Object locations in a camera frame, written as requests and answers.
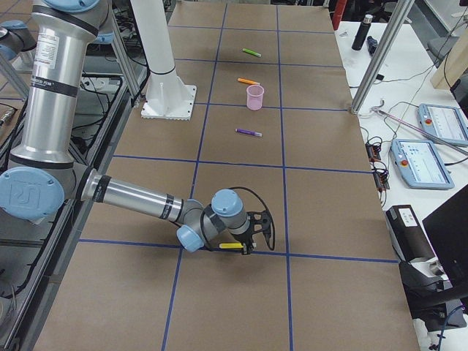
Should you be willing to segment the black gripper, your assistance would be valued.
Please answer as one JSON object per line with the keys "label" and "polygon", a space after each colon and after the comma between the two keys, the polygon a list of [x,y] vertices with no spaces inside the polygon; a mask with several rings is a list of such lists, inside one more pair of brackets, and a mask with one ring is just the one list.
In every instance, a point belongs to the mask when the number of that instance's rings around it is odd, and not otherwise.
{"label": "black gripper", "polygon": [[254,235],[257,233],[255,229],[257,226],[257,220],[255,217],[256,215],[257,215],[257,212],[255,211],[247,212],[247,219],[248,219],[249,225],[245,232],[246,240],[241,242],[241,244],[244,245],[243,249],[241,249],[242,255],[251,254],[254,251],[254,249],[257,248],[257,244],[254,242]]}

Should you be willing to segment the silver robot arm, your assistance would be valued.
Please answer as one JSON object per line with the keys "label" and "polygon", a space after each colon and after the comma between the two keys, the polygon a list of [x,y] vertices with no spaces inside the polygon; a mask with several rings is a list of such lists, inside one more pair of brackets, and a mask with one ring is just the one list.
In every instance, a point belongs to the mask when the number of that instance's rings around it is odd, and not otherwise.
{"label": "silver robot arm", "polygon": [[28,26],[21,20],[8,20],[1,23],[1,55],[8,61],[20,53],[34,50],[37,41]]}
{"label": "silver robot arm", "polygon": [[236,189],[219,190],[209,205],[145,189],[74,161],[69,152],[86,49],[111,21],[109,1],[36,1],[39,26],[23,136],[1,174],[1,208],[36,221],[67,199],[126,208],[178,224],[188,252],[228,231],[242,254],[256,247],[260,218],[245,210]]}

